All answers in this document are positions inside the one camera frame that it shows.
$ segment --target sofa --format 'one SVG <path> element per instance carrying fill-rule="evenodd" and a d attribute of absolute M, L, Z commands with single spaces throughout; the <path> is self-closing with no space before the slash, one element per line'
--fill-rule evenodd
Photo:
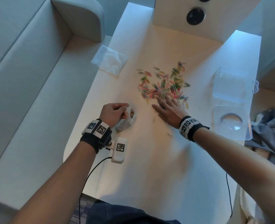
<path fill-rule="evenodd" d="M 95 0 L 0 3 L 0 203 L 20 209 L 62 164 L 111 37 Z"/>

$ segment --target plastic handle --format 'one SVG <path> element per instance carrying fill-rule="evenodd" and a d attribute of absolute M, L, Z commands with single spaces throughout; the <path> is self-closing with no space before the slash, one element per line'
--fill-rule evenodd
<path fill-rule="evenodd" d="M 257 93 L 258 91 L 259 91 L 259 82 L 255 81 L 255 86 L 254 86 L 254 89 L 253 89 L 253 94 Z"/>

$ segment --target qr code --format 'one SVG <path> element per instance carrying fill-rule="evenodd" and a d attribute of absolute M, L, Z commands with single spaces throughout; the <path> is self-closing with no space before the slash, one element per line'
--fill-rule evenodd
<path fill-rule="evenodd" d="M 100 134 L 104 134 L 104 132 L 106 131 L 106 128 L 100 125 L 96 131 Z"/>
<path fill-rule="evenodd" d="M 96 124 L 91 122 L 90 125 L 88 126 L 88 129 L 92 130 L 95 126 L 96 126 Z"/>
<path fill-rule="evenodd" d="M 125 149 L 124 144 L 120 144 L 120 143 L 117 144 L 117 151 L 124 152 L 124 149 Z"/>
<path fill-rule="evenodd" d="M 190 119 L 189 121 L 191 121 L 191 122 L 197 122 L 196 119 Z"/>
<path fill-rule="evenodd" d="M 184 126 L 188 127 L 190 124 L 191 124 L 191 123 L 190 123 L 189 121 L 186 121 L 186 122 L 184 123 Z"/>
<path fill-rule="evenodd" d="M 185 133 L 186 129 L 187 128 L 185 126 L 182 126 L 181 131 Z"/>

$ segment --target person's right hand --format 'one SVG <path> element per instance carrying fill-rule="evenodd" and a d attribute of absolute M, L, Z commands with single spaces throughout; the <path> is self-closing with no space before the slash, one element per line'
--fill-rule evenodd
<path fill-rule="evenodd" d="M 183 117 L 189 116 L 189 114 L 181 108 L 175 99 L 170 100 L 169 97 L 166 97 L 164 100 L 157 97 L 157 101 L 162 107 L 165 108 L 164 110 L 157 105 L 152 105 L 152 107 L 159 113 L 158 116 L 172 127 L 179 129 L 180 121 Z"/>

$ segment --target hand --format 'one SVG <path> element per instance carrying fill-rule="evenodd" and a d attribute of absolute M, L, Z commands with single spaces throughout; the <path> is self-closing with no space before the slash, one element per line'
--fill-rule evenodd
<path fill-rule="evenodd" d="M 179 129 L 180 121 L 183 117 L 189 116 L 189 114 L 181 108 L 175 99 L 170 100 L 168 96 L 165 100 L 157 97 L 157 101 L 163 108 L 165 108 L 164 110 L 157 105 L 152 105 L 152 107 L 159 113 L 158 116 L 172 127 Z"/>
<path fill-rule="evenodd" d="M 125 111 L 128 103 L 114 103 L 104 105 L 100 114 L 100 119 L 113 128 L 120 119 L 126 119 Z"/>

